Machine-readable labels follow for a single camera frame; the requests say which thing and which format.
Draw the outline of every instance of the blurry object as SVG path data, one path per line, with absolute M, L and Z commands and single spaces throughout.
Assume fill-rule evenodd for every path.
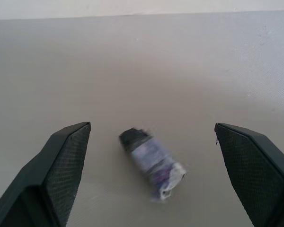
M 231 184 L 255 227 L 284 227 L 284 154 L 260 133 L 215 126 Z
M 0 198 L 0 227 L 64 227 L 84 165 L 90 123 L 54 133 Z
M 148 133 L 135 128 L 120 135 L 120 141 L 155 189 L 155 199 L 164 201 L 186 171 Z

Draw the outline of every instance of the white wall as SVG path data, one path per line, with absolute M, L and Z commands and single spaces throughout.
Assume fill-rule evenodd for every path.
M 284 10 L 284 0 L 0 0 L 0 19 Z

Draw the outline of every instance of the wrapped candy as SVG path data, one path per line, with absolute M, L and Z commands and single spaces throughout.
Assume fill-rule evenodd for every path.
M 120 135 L 126 152 L 154 188 L 154 199 L 164 201 L 183 179 L 186 171 L 148 133 L 131 128 Z

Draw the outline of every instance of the plastic wrapper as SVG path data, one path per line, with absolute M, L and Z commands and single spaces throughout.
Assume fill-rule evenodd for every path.
M 165 201 L 183 179 L 186 171 L 148 133 L 135 128 L 120 135 L 125 151 L 154 188 L 153 200 Z

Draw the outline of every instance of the textured gripper pad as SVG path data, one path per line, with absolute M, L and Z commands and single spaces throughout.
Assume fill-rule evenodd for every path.
M 216 134 L 245 211 L 254 226 L 267 226 L 284 199 L 284 178 L 248 137 L 220 125 Z
M 68 137 L 45 180 L 58 221 L 66 226 L 81 180 L 90 125 Z

